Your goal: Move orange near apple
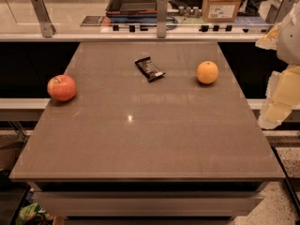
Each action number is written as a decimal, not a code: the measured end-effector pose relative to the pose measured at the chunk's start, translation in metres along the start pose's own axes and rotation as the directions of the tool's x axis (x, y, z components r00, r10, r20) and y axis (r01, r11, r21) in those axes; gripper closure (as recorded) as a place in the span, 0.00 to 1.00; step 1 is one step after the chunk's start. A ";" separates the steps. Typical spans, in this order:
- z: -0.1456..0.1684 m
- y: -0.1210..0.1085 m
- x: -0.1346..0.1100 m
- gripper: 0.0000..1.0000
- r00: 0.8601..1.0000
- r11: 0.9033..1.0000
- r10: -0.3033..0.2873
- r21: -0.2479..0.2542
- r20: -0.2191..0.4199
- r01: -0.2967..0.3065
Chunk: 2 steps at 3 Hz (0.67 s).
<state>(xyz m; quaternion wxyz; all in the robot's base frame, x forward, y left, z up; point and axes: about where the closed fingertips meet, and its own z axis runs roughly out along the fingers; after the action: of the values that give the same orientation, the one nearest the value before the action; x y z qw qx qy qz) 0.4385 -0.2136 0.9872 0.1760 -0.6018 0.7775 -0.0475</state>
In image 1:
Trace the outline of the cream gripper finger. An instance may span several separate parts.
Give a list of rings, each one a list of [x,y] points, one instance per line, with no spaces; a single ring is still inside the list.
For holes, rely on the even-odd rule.
[[[274,129],[300,104],[300,66],[288,66],[282,72],[273,71],[265,94],[258,124],[263,129]]]
[[[276,24],[271,30],[258,39],[255,43],[255,46],[265,50],[276,50],[278,47],[278,30],[281,26],[281,23]]]

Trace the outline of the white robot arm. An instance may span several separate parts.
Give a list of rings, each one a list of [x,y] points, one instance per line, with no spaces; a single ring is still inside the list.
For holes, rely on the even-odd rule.
[[[277,58],[288,64],[282,72],[272,72],[258,119],[261,128],[274,129],[300,104],[300,3],[255,45],[275,50]]]

